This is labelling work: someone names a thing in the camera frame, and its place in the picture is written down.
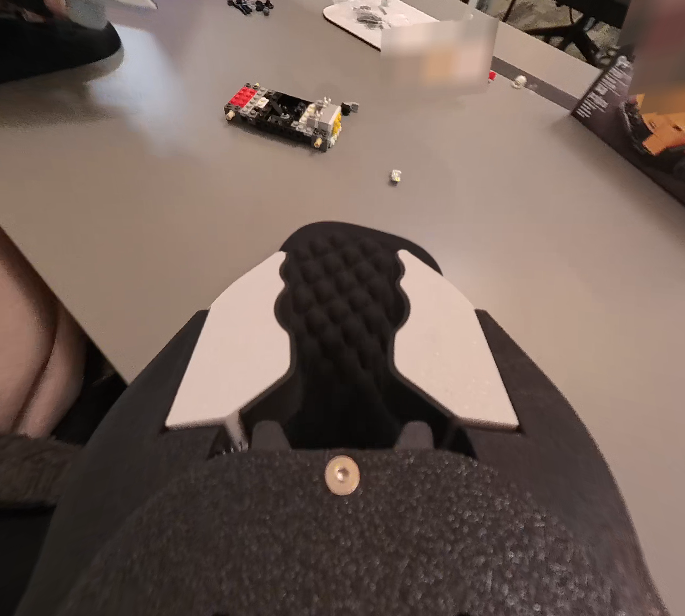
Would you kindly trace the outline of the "beige hoodie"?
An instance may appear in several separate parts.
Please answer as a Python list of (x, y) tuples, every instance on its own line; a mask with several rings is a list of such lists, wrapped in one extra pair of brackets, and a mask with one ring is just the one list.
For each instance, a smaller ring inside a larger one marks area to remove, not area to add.
[(1, 434), (42, 438), (81, 393), (87, 338), (1, 231)]

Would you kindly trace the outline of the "toy car set box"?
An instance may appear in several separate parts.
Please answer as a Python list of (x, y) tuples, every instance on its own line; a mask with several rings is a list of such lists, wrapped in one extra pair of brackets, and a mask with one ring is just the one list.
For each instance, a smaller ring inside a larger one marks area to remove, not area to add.
[(684, 205), (684, 111), (643, 111), (645, 96), (629, 93), (633, 61), (618, 50), (571, 116)]

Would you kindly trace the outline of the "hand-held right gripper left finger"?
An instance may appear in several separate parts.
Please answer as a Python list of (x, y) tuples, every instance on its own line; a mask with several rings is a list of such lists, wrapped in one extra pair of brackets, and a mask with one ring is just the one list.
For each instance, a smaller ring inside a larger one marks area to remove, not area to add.
[(249, 449), (241, 411), (291, 365), (290, 337), (275, 307), (286, 284), (278, 251), (227, 287), (210, 305), (176, 396), (168, 430), (222, 425), (236, 449)]

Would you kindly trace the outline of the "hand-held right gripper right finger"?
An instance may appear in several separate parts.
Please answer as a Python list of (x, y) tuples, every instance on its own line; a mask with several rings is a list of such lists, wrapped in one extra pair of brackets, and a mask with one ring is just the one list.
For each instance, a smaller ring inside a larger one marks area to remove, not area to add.
[(519, 421), (475, 308), (460, 290), (406, 249), (397, 252), (409, 311), (397, 330), (398, 373), (451, 416), (507, 431)]

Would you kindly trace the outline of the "clear bag of pieces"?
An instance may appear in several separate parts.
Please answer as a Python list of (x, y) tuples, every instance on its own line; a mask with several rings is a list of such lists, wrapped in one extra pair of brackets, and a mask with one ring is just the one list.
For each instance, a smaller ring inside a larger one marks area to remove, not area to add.
[(366, 29), (385, 30), (392, 27), (388, 15), (381, 9), (372, 5), (359, 4), (352, 7), (352, 13), (356, 23)]

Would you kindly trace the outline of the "grey desk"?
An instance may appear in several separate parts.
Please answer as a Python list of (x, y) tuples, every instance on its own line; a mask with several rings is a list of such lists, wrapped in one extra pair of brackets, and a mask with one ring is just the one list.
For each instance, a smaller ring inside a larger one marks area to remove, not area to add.
[[(683, 207), (501, 75), (400, 102), (379, 53), (323, 18), (334, 0), (154, 1), (110, 11), (123, 55), (1, 86), (1, 228), (119, 373), (298, 227), (403, 236), (568, 398), (683, 615)], [(318, 152), (228, 124), (248, 83), (359, 110)]]

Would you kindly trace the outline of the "dark fleece jacket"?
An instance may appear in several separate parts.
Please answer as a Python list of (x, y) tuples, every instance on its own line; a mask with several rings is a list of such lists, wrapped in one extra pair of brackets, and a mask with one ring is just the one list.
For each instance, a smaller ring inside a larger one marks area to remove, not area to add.
[(1, 509), (55, 507), (81, 450), (54, 438), (1, 435)]

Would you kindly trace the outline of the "person's left forearm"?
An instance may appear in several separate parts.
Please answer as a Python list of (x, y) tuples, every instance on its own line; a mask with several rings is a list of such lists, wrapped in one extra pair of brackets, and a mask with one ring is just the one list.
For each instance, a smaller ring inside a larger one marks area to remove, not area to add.
[(121, 48), (111, 23), (90, 29), (70, 21), (1, 19), (1, 83), (105, 60)]

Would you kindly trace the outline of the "toy brick car chassis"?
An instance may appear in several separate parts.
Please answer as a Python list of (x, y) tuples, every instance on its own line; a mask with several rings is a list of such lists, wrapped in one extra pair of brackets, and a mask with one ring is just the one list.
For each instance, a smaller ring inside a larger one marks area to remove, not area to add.
[(257, 83), (242, 86), (223, 108), (230, 125), (250, 126), (318, 152), (335, 146), (343, 118), (358, 110), (356, 101), (337, 104), (330, 97), (311, 101)]

